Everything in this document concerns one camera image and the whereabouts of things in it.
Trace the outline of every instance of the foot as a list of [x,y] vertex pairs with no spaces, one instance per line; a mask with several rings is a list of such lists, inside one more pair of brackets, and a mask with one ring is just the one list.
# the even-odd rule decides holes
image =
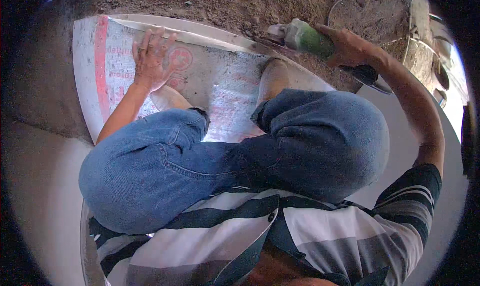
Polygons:
[[189,109],[192,107],[178,91],[166,85],[150,93],[150,98],[159,111],[170,108]]
[[260,79],[257,106],[276,97],[283,89],[290,87],[289,72],[284,61],[270,58]]

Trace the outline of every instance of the dirt ground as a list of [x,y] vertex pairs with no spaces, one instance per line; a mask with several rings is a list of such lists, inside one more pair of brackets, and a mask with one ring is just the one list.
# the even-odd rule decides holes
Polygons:
[[[324,24],[335,0],[89,0],[89,13],[149,13],[212,25],[245,37],[266,38],[269,25],[289,23],[297,17]],[[362,37],[383,44],[403,59],[408,33],[409,0],[345,0],[335,6],[333,27],[346,27]],[[339,90],[356,92],[361,84],[338,69],[326,67],[313,55],[302,54],[301,65]]]
[[[325,23],[335,0],[53,0],[39,10],[18,48],[5,85],[8,111],[18,121],[43,130],[92,142],[77,96],[72,57],[73,24],[95,14],[151,13],[186,18],[246,37],[265,37],[269,25],[298,17]],[[408,0],[345,0],[335,7],[331,25],[342,25],[385,44],[408,31]],[[401,59],[406,42],[384,45]],[[360,83],[303,54],[300,64],[340,90],[356,92]]]

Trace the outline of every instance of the green grinder handle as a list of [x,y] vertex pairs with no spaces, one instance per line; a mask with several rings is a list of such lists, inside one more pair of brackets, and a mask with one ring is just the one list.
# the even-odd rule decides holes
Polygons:
[[[335,52],[335,46],[332,39],[327,35],[318,33],[312,27],[303,27],[303,33],[299,37],[298,50],[301,52],[309,52],[314,54],[322,60],[327,60]],[[339,68],[347,73],[350,73],[357,80],[365,85],[373,86],[378,79],[377,71],[366,64],[359,66],[341,65]]]

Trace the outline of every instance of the man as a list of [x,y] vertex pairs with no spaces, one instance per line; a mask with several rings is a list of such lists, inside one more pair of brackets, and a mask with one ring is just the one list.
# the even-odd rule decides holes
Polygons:
[[[369,64],[391,86],[420,143],[414,167],[373,210],[345,201],[385,167],[385,119],[351,93],[288,89],[278,59],[262,74],[252,115],[265,134],[201,142],[206,112],[163,86],[175,70],[161,64],[176,36],[147,31],[133,45],[134,83],[79,179],[91,229],[110,230],[98,254],[113,285],[399,285],[412,272],[441,188],[435,103],[381,48],[346,29],[317,29],[335,44],[330,66]],[[164,110],[134,121],[162,86]]]

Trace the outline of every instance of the hand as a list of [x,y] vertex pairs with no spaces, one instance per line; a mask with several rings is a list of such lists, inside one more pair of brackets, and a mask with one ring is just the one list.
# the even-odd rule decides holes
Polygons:
[[328,35],[335,45],[335,53],[327,60],[327,65],[331,67],[368,64],[369,58],[378,49],[374,44],[345,28],[337,30],[326,25],[316,25],[315,29]]
[[135,60],[135,78],[133,84],[145,87],[148,92],[155,91],[162,87],[168,80],[170,75],[177,69],[179,64],[173,62],[168,65],[166,70],[162,67],[169,47],[177,39],[177,34],[173,33],[167,40],[163,40],[162,36],[165,28],[160,27],[157,31],[152,32],[148,29],[141,42],[140,48],[138,43],[133,42],[132,54]]

